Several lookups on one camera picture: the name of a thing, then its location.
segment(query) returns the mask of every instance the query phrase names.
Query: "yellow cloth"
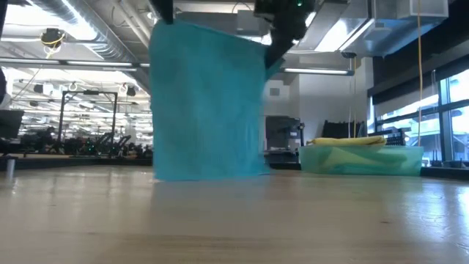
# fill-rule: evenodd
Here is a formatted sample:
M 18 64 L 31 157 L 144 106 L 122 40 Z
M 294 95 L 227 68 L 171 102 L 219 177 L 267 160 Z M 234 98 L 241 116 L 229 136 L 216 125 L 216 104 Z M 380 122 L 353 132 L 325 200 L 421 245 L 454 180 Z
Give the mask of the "yellow cloth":
M 318 146 L 384 146 L 386 145 L 386 139 L 384 136 L 369 136 L 357 139 L 326 139 L 318 138 L 313 139 L 307 144 L 315 144 Z

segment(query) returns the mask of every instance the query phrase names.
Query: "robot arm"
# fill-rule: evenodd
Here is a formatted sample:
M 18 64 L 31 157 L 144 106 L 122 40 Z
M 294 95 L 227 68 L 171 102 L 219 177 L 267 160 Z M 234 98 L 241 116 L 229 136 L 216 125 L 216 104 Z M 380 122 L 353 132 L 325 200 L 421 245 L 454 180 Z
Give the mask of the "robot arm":
M 151 0 L 161 18 L 173 23 L 173 0 Z M 315 0 L 256 0 L 254 15 L 270 23 L 272 45 L 265 54 L 265 67 L 269 68 L 306 33 L 305 20 L 314 11 Z

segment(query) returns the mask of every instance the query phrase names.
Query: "yellow cord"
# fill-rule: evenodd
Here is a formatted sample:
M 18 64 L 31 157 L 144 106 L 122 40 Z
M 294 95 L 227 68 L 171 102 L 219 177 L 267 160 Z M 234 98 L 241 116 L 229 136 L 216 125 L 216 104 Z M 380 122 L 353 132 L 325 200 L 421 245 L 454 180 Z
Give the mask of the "yellow cord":
M 422 33 L 421 33 L 421 0 L 418 0 L 417 9 L 417 31 L 418 31 L 418 74 L 420 77 L 420 106 L 418 107 L 418 146 L 421 146 L 420 140 L 420 125 L 422 122 L 422 95 L 424 92 L 424 74 L 422 70 Z
M 62 34 L 62 36 L 61 36 L 58 40 L 54 40 L 54 41 L 49 42 L 49 43 L 44 42 L 44 41 L 41 40 L 41 42 L 42 42 L 44 45 L 54 45 L 54 44 L 57 44 L 57 43 L 59 43 L 60 41 L 62 41 L 62 40 L 64 39 L 64 37 L 65 37 L 65 33 Z
M 354 58 L 354 73 L 357 71 L 357 57 Z M 357 79 L 355 75 L 353 76 L 353 138 L 357 137 L 357 107 L 356 107 L 356 97 L 357 97 Z

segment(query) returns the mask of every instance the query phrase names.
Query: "translucent green bin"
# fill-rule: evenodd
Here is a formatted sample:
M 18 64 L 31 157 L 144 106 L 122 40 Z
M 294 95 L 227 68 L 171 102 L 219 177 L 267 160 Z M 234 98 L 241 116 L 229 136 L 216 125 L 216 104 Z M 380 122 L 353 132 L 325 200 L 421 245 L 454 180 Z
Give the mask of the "translucent green bin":
M 329 175 L 419 176 L 424 149 L 395 146 L 305 146 L 301 169 Z

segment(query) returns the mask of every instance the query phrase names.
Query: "wooden table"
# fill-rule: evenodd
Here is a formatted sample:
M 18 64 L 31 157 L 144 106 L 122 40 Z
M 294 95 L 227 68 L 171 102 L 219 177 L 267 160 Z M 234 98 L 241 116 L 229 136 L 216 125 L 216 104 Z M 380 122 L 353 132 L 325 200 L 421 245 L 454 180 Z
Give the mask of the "wooden table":
M 18 171 L 0 263 L 469 263 L 469 185 L 276 172 L 152 184 L 151 168 Z

